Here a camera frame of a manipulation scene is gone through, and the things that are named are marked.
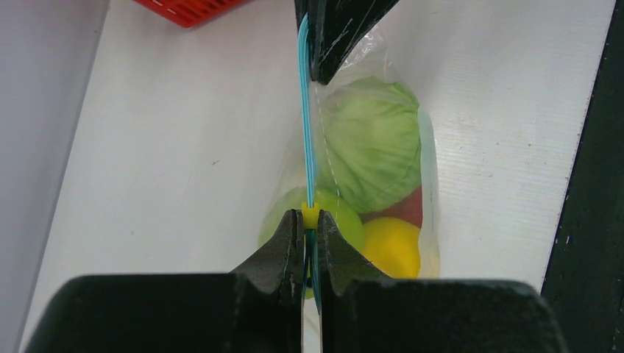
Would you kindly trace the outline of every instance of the robotic claw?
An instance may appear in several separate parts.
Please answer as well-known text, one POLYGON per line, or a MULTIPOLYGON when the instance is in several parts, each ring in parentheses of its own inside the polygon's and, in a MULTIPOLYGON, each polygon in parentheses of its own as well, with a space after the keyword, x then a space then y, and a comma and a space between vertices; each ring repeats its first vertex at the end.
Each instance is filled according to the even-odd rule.
POLYGON ((306 252, 318 266, 323 352, 568 352, 527 285, 391 279, 329 213, 320 211, 317 229, 306 243, 301 211, 287 211, 269 242, 228 274, 73 279, 26 352, 301 352, 306 252))

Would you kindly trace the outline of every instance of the red basket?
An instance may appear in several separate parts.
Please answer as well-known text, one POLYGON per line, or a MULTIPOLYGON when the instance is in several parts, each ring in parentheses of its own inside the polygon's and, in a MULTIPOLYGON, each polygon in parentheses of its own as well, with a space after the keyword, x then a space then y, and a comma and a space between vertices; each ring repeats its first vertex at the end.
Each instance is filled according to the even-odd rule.
POLYGON ((195 26, 247 0, 135 0, 184 28, 195 26))

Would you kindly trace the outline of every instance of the white tabletop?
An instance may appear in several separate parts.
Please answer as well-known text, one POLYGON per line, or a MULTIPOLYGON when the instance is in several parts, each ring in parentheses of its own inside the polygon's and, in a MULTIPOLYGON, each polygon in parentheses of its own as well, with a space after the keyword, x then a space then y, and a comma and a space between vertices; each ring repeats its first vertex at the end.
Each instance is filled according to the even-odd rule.
MULTIPOLYGON (((613 0, 402 0, 390 58, 433 119, 442 276, 539 289, 613 0)), ((26 325, 81 274, 229 271, 299 118, 292 0, 195 30, 112 0, 26 325)))

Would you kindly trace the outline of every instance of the transparent bag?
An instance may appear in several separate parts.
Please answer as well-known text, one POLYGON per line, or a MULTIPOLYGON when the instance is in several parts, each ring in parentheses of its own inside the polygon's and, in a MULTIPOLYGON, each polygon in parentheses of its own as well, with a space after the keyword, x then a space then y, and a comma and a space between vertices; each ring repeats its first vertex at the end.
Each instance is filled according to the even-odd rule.
MULTIPOLYGON (((310 83, 314 201, 342 236, 394 278, 437 277, 437 171, 433 127, 387 60, 377 27, 331 82, 310 83)), ((286 210, 307 199, 302 126, 259 237, 273 236, 286 210)))

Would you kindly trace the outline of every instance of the gray surface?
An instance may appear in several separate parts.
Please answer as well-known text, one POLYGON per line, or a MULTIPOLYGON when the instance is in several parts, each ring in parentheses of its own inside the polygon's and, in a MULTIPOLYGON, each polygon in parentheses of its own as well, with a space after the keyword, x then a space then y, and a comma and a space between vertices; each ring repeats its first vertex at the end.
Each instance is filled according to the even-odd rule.
POLYGON ((0 352, 17 349, 108 0, 0 11, 0 352))

